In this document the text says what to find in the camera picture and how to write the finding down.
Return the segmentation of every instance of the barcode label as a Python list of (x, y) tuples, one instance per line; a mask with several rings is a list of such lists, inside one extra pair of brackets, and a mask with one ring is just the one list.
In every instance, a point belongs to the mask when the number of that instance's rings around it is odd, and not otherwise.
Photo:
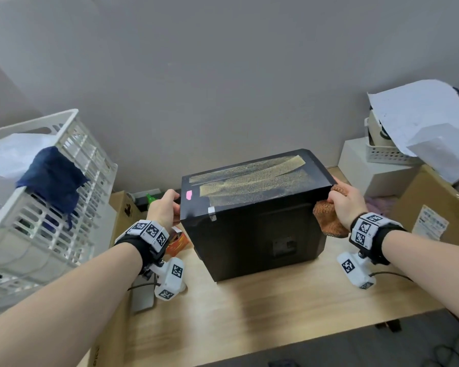
[(428, 206), (423, 205), (416, 218), (412, 233), (439, 241), (448, 225), (449, 222), (446, 219)]

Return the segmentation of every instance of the brown cloth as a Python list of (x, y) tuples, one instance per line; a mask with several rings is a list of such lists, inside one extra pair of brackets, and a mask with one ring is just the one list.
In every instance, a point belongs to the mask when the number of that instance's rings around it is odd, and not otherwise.
[[(333, 185), (331, 190), (336, 190), (347, 196), (346, 191), (338, 185)], [(337, 213), (335, 212), (335, 205), (329, 203), (327, 200), (318, 201), (313, 209), (313, 215), (324, 235), (336, 238), (345, 238), (349, 236), (349, 230), (345, 228), (340, 220), (338, 220)]]

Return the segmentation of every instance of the person's left hand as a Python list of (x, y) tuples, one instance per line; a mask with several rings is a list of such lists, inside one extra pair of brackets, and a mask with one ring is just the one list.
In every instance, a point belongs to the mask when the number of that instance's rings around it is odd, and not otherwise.
[(169, 189), (160, 200), (150, 203), (146, 218), (155, 220), (170, 233), (170, 228), (180, 222), (180, 205), (174, 202), (178, 197), (180, 194)]

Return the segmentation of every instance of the perforated white basket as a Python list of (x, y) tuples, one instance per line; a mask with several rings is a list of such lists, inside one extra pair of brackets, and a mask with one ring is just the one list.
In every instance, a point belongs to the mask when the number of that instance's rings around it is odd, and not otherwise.
[(55, 146), (85, 174), (79, 202), (67, 217), (26, 187), (0, 193), (0, 312), (92, 258), (89, 235), (102, 215), (117, 165), (77, 117), (78, 110), (0, 128), (0, 139), (14, 133), (49, 133)]
[(369, 135), (368, 127), (369, 118), (364, 120), (366, 130), (366, 160), (367, 162), (376, 163), (395, 163), (398, 165), (418, 165), (423, 161), (418, 157), (411, 157), (407, 154), (401, 153), (397, 147), (384, 147), (371, 145), (371, 137)]

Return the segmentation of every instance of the dark blue fabric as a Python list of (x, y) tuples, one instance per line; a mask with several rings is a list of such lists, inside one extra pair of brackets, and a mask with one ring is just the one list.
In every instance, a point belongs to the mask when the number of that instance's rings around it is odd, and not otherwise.
[(41, 149), (34, 157), (27, 172), (16, 186), (26, 186), (55, 209), (68, 215), (71, 229), (71, 213), (80, 195), (77, 189), (88, 179), (73, 162), (60, 153), (56, 147)]

